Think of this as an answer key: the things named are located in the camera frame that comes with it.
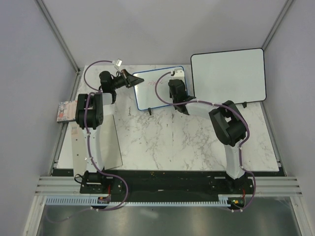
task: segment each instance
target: wall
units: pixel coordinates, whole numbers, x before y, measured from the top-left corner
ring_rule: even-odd
[[[80,67],[261,47],[285,0],[44,0]]]
[[[315,225],[315,1],[298,0],[266,50],[266,109]]]
[[[33,0],[0,7],[0,235],[21,235],[75,73]]]

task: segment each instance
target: gray floor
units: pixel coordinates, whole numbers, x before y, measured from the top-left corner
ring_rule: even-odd
[[[46,206],[61,220],[86,206]],[[124,207],[86,211],[58,224],[42,219],[39,236],[299,236],[288,200],[255,198],[242,213],[213,207]]]

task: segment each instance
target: table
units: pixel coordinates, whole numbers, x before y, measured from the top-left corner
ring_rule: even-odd
[[[126,65],[129,73],[169,67],[172,65]],[[189,94],[192,95],[190,65],[183,65]],[[88,83],[98,88],[99,73],[108,70],[116,73],[112,65],[95,65],[86,74]],[[92,91],[83,78],[79,93]],[[124,170],[180,170],[224,171],[226,166],[224,146],[214,132],[211,121],[181,114],[171,106],[148,112],[139,111],[134,90],[120,88],[113,105],[104,107],[104,115],[114,114]],[[247,108],[237,105],[247,121],[251,136],[243,145],[244,167],[251,171],[278,171],[264,116],[259,102]],[[71,134],[68,130],[58,160],[57,168],[72,169]]]

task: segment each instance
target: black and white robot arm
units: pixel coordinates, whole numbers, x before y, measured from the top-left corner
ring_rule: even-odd
[[[183,73],[175,71],[173,73],[173,79],[168,82],[170,97],[173,103],[198,101],[195,97],[187,95],[186,86],[183,82],[184,78],[181,78],[181,75],[183,75]],[[241,116],[241,113],[232,101],[226,101],[223,105],[230,107]],[[183,114],[210,119],[217,138],[224,145],[226,173],[232,179],[239,179],[245,174],[240,163],[239,144],[246,137],[246,128],[237,116],[223,107],[217,108],[213,106],[211,110],[208,104],[198,102],[174,105],[174,107],[175,110]]]

